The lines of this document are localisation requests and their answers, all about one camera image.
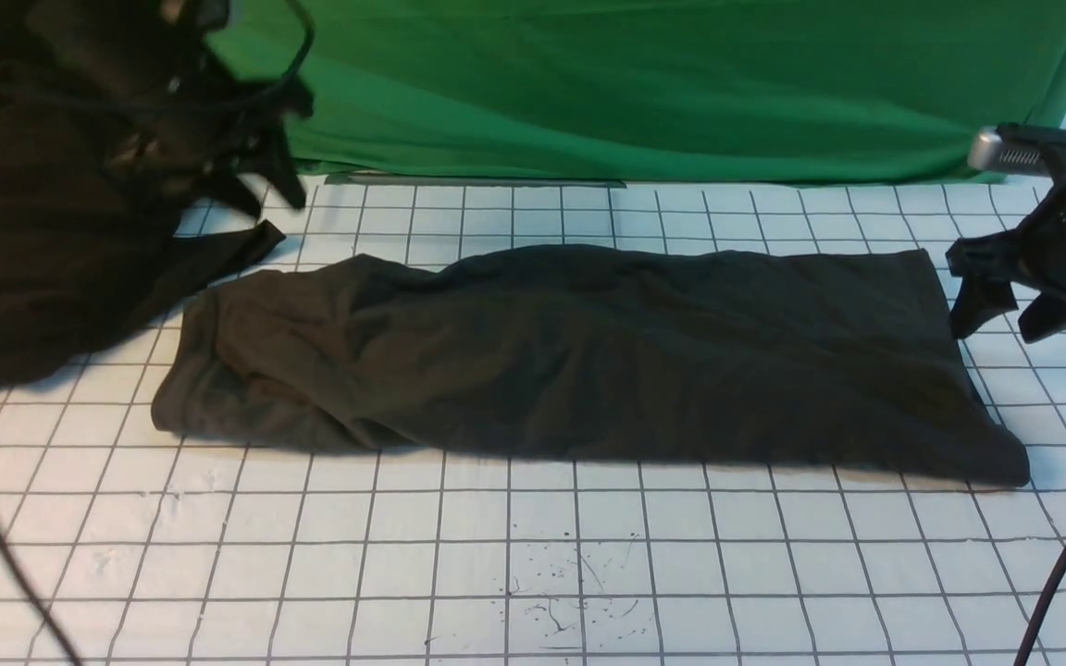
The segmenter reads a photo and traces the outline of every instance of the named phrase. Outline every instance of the wrinkled cloth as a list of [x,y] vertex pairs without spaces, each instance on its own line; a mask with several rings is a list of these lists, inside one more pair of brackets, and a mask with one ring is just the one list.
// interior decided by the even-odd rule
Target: wrinkled cloth
[[203,292],[160,431],[310,452],[839,465],[1022,486],[930,257],[534,246]]

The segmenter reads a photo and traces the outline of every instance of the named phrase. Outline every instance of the black fabric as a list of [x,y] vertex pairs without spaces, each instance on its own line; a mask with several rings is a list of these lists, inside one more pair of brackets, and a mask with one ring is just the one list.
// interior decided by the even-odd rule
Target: black fabric
[[205,291],[180,345],[152,420],[205,438],[1029,481],[922,251],[358,256]]
[[[0,64],[27,87],[61,81]],[[117,344],[187,295],[261,261],[284,237],[174,239],[190,201],[101,168],[123,119],[0,100],[0,388]]]

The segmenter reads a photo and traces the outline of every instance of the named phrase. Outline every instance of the green screen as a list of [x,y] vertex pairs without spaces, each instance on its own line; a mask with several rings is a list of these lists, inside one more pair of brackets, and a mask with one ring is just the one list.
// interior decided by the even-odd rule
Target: green screen
[[[305,0],[318,170],[655,181],[969,178],[974,132],[1057,125],[1066,0]],[[282,0],[216,35],[284,70]]]

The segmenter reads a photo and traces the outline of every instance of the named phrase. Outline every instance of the black mechanical arm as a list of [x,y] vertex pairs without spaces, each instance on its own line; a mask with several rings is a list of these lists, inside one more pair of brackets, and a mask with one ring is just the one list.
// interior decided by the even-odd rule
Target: black mechanical arm
[[1018,227],[962,239],[949,249],[949,270],[962,278],[952,308],[953,336],[968,338],[995,316],[1019,309],[1013,283],[1039,292],[1019,316],[1028,344],[1066,330],[1066,130],[1019,125],[983,130],[969,164],[1050,177],[1053,185]]
[[[275,81],[240,81],[205,38],[228,27],[232,0],[0,0],[0,59],[30,60],[71,74],[81,96],[11,90],[25,102],[126,117],[132,131],[101,155],[119,180],[185,198],[210,198],[243,214],[261,214],[261,198],[242,182],[257,174],[289,206],[305,191],[284,131],[288,115],[310,117],[312,92],[297,76],[312,33]],[[296,12],[296,1],[288,0]]]

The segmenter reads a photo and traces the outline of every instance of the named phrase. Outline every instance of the white grid mat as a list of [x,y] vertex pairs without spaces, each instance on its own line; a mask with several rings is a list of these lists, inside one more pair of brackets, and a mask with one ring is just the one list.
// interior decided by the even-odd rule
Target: white grid mat
[[[321,185],[272,269],[439,269],[537,243],[935,257],[1018,224],[1022,185],[790,190]],[[248,223],[200,208],[188,233]],[[1029,296],[1028,291],[1021,295]],[[1025,492],[835,471],[307,458],[164,434],[178,315],[0,393],[0,519],[94,663],[992,666],[1066,536],[1066,334],[966,342]],[[1066,666],[1066,581],[1035,661]],[[0,565],[0,663],[58,663]]]

